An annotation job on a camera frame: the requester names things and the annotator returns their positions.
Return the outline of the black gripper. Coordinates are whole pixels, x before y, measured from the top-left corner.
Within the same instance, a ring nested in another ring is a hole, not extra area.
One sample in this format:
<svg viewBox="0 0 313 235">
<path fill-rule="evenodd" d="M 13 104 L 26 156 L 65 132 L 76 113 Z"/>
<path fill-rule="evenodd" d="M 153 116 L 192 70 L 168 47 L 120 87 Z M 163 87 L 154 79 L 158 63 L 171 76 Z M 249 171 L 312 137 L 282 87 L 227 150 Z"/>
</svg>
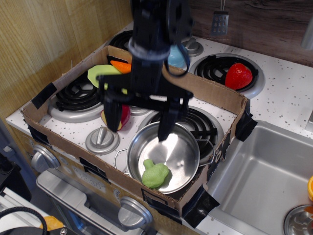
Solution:
<svg viewBox="0 0 313 235">
<path fill-rule="evenodd" d="M 163 75 L 169 72 L 170 49 L 163 52 L 133 52 L 131 72 L 121 75 L 99 75 L 101 101 L 107 127 L 117 132 L 122 105 L 133 105 L 161 113 L 158 140 L 164 141 L 174 128 L 176 121 L 188 110 L 193 94 L 173 83 Z"/>
</svg>

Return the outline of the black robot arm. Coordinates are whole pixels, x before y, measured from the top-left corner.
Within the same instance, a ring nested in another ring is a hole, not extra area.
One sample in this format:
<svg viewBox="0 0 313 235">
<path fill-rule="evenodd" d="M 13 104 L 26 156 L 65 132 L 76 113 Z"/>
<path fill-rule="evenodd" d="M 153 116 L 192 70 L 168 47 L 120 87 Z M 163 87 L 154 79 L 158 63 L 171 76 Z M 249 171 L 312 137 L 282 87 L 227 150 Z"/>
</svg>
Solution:
<svg viewBox="0 0 313 235">
<path fill-rule="evenodd" d="M 97 76 L 107 127 L 117 131 L 123 105 L 155 110 L 161 114 L 157 136 L 164 141 L 187 114 L 193 94 L 169 82 L 162 71 L 169 69 L 171 46 L 183 50 L 181 42 L 191 35 L 194 21 L 185 0 L 133 0 L 131 9 L 130 73 Z"/>
</svg>

